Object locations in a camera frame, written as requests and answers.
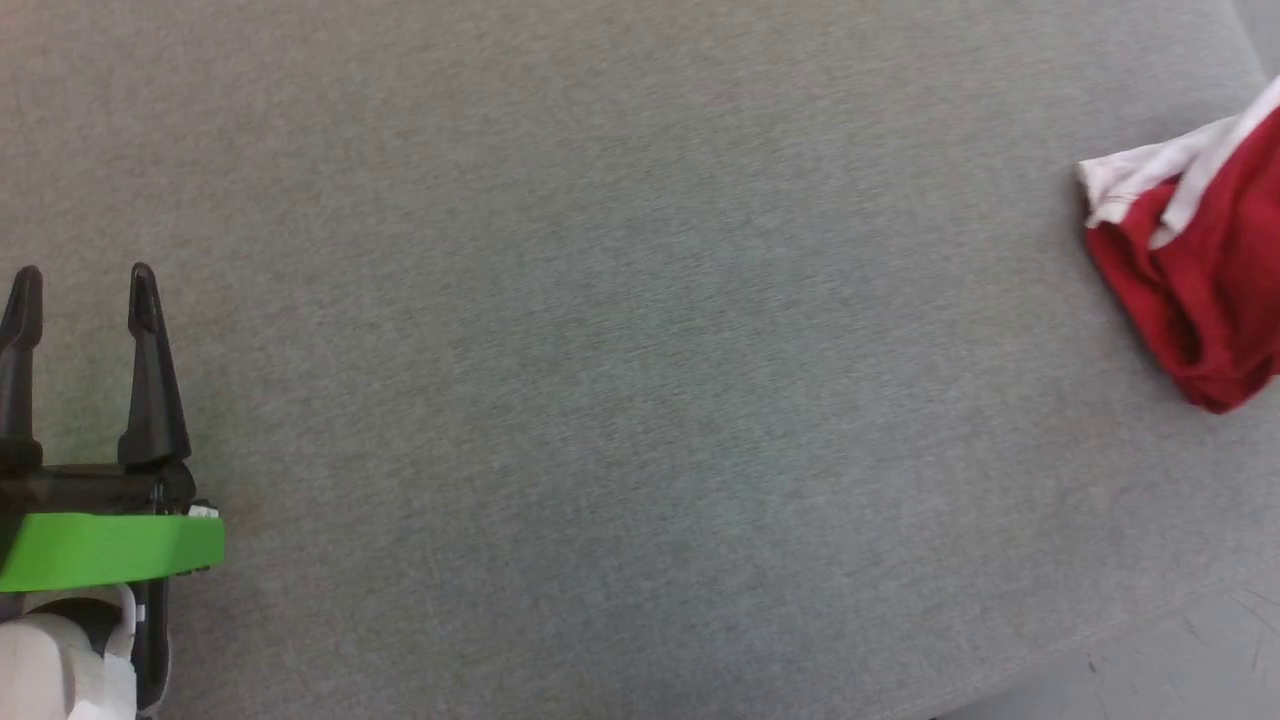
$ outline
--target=gray table surface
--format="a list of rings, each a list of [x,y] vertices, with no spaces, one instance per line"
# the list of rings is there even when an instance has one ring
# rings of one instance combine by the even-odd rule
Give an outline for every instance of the gray table surface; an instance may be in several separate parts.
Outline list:
[[[1263,83],[1202,0],[17,0],[37,432],[164,292],[228,562],[169,715],[911,717],[1280,551],[1075,160]]]

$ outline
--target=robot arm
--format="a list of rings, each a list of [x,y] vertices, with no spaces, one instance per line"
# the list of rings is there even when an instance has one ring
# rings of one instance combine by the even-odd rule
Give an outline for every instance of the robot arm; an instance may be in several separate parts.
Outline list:
[[[118,602],[73,593],[0,624],[0,657],[18,661],[0,664],[0,706],[23,703],[0,716],[61,716],[37,714],[40,688],[58,688],[49,702],[83,700],[64,707],[68,719],[131,719],[168,685],[169,577],[221,562],[225,532],[184,464],[191,441],[151,268],[131,277],[133,391],[114,464],[44,465],[31,420],[41,324],[40,270],[23,268],[0,319],[0,597],[110,585]]]

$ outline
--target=floor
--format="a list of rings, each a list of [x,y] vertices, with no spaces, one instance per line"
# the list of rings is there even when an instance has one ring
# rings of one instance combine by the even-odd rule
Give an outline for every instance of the floor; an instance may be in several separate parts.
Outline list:
[[[941,720],[1257,720],[1280,707],[1280,571]]]

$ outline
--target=red cloth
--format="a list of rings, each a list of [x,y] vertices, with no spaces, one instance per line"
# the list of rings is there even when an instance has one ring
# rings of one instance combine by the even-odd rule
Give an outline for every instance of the red cloth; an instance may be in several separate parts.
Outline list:
[[[1147,190],[1085,242],[1187,400],[1226,413],[1280,373],[1280,110],[1235,147],[1185,229],[1151,249],[1179,182]]]

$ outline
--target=fabric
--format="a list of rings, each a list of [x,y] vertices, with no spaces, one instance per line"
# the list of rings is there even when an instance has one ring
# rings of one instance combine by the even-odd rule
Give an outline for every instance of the fabric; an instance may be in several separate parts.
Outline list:
[[[1073,177],[1258,95],[1222,1],[0,13],[45,456],[146,260],[227,521],[161,717],[918,720],[1280,557]]]
[[[1280,370],[1280,78],[1248,110],[1080,164],[1089,250],[1187,398],[1226,413]]]

